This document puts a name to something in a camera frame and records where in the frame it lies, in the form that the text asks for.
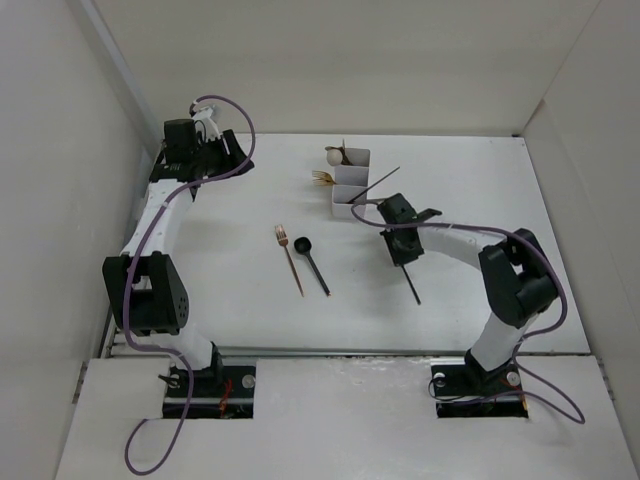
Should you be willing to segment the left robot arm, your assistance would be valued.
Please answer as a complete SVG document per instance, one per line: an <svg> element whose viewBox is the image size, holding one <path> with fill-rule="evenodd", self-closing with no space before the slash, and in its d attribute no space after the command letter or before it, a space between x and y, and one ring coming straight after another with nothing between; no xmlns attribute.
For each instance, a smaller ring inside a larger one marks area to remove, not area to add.
<svg viewBox="0 0 640 480"><path fill-rule="evenodd" d="M172 252L199 188L253 166L234 132L220 130L212 117L200 113L165 122L135 231L121 253L102 266L116 325L129 346L187 361L189 384L205 397L221 390L224 373L215 344L188 322L189 296Z"/></svg>

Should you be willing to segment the gold green-handled fork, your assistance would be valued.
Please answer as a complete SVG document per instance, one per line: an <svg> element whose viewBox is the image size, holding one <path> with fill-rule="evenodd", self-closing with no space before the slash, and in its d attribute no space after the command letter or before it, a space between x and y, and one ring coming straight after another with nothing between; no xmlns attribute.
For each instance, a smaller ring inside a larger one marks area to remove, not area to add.
<svg viewBox="0 0 640 480"><path fill-rule="evenodd" d="M325 178L314 178L313 185L322 186L322 187L332 187L335 185L335 181L330 179L325 179Z"/></svg>
<svg viewBox="0 0 640 480"><path fill-rule="evenodd" d="M333 176L329 172L325 171L313 170L312 178L316 183L334 183Z"/></svg>

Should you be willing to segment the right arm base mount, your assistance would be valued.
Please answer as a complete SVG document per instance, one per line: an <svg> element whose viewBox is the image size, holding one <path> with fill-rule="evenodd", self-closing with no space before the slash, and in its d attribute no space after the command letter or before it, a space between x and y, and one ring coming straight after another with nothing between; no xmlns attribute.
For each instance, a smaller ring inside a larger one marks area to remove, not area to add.
<svg viewBox="0 0 640 480"><path fill-rule="evenodd" d="M476 384L464 364L435 364L429 394L436 401L436 415L452 418L528 418L518 369L509 365L497 376Z"/></svg>

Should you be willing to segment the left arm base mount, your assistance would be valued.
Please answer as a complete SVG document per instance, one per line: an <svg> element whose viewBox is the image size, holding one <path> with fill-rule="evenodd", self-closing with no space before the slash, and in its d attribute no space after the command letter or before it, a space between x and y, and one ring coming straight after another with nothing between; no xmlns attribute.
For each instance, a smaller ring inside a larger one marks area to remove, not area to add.
<svg viewBox="0 0 640 480"><path fill-rule="evenodd" d="M167 384L162 406L164 419L179 419L188 393L187 372L172 366L159 378ZM251 419L256 386L255 365L227 365L194 372L187 419Z"/></svg>

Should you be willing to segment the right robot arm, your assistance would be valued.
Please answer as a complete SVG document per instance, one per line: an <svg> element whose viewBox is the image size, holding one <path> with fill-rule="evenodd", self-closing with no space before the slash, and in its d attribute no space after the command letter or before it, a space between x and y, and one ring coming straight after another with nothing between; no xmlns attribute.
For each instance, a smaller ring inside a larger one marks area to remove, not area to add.
<svg viewBox="0 0 640 480"><path fill-rule="evenodd" d="M495 387L530 324L559 297L557 282L535 235L432 221L439 211L418 213L401 194L377 205L381 236L396 267L403 269L429 250L477 269L490 317L464 357L463 381L477 394Z"/></svg>

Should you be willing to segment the rose gold fork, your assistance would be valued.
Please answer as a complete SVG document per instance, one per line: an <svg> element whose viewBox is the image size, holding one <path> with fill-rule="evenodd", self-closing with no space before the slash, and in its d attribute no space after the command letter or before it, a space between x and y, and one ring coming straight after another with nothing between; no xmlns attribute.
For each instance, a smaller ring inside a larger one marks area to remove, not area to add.
<svg viewBox="0 0 640 480"><path fill-rule="evenodd" d="M288 239L288 236L287 236L286 231L284 229L284 226L281 225L281 224L276 225L274 227L274 231L275 231L275 236L276 236L278 245L284 249L285 255L287 257L287 261L289 263L289 267L291 269L292 275L294 277L294 280L296 282L296 285L297 285L297 288L298 288L298 290L300 292L300 295L304 296L304 289L303 289L302 283L300 281L299 274L298 274L297 269L295 267L294 261L292 259L291 253L289 251L289 247L288 247L289 239Z"/></svg>

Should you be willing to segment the black chopstick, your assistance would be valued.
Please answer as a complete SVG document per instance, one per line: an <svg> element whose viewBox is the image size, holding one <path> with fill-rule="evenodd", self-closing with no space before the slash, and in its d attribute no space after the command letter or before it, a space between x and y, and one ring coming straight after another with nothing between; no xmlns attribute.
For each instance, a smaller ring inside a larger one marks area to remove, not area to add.
<svg viewBox="0 0 640 480"><path fill-rule="evenodd" d="M387 178L389 178L390 176L394 175L398 170L400 170L400 166L396 167L395 169L391 170L389 173L387 173L386 175L384 175L383 177L381 177L380 179L378 179L377 181L375 181L374 183L372 183L371 185L369 185L368 187L366 187L363 191L361 191L360 193L358 193L357 195L355 195L354 197L352 197L351 199L349 199L346 203L347 204L354 204L359 198L363 197L364 195L366 195L370 190L372 190L373 188L375 188L377 185L379 185L380 183L384 182Z"/></svg>
<svg viewBox="0 0 640 480"><path fill-rule="evenodd" d="M419 296L419 293L418 293L417 289L415 288L415 285L414 285L414 283L413 283L413 281L411 279L411 276L410 276L410 274L409 274L409 272L407 270L407 267L405 265L402 265L401 269L402 269L402 272L403 272L403 274L404 274L404 276L405 276L405 278L406 278L406 280L408 282L409 288L410 288L410 290L412 292L412 295L413 295L417 305L421 305L422 304L421 298Z"/></svg>

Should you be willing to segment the white ceramic spoon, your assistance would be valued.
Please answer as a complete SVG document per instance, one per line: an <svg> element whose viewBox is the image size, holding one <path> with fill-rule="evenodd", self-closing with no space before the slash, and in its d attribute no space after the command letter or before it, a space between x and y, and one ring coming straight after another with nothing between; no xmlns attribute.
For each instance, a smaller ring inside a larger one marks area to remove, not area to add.
<svg viewBox="0 0 640 480"><path fill-rule="evenodd" d="M326 160L329 165L341 165L344 160L343 152L340 149L329 149L326 152Z"/></svg>

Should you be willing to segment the brown wooden spoon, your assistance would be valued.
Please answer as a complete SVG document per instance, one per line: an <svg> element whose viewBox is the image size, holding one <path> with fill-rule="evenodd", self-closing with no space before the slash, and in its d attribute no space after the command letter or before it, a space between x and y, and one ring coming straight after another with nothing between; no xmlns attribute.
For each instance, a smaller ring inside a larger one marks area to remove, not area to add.
<svg viewBox="0 0 640 480"><path fill-rule="evenodd" d="M340 148L341 154L342 154L342 161L341 164L342 165L347 165L347 166L352 166L353 163L351 162L349 156L347 155L347 150L345 147L341 147Z"/></svg>

